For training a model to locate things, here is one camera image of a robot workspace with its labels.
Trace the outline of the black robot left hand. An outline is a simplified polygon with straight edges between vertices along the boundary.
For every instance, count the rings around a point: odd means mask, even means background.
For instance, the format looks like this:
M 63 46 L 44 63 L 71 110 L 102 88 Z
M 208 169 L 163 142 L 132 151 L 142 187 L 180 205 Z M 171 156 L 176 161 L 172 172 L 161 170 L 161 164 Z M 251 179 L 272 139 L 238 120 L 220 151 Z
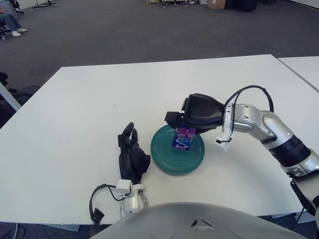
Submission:
M 118 146 L 120 148 L 119 168 L 121 178 L 131 180 L 133 185 L 141 184 L 142 175 L 146 173 L 151 157 L 140 148 L 138 132 L 133 122 L 130 122 L 124 131 L 118 135 Z

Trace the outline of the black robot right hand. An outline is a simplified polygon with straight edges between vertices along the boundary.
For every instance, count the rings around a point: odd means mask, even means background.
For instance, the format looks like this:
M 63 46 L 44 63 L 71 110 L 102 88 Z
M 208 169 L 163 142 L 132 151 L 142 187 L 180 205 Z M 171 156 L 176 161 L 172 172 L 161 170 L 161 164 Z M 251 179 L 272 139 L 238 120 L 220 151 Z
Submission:
M 183 102 L 182 112 L 167 112 L 164 121 L 172 128 L 188 127 L 202 134 L 222 126 L 224 105 L 216 99 L 191 94 Z

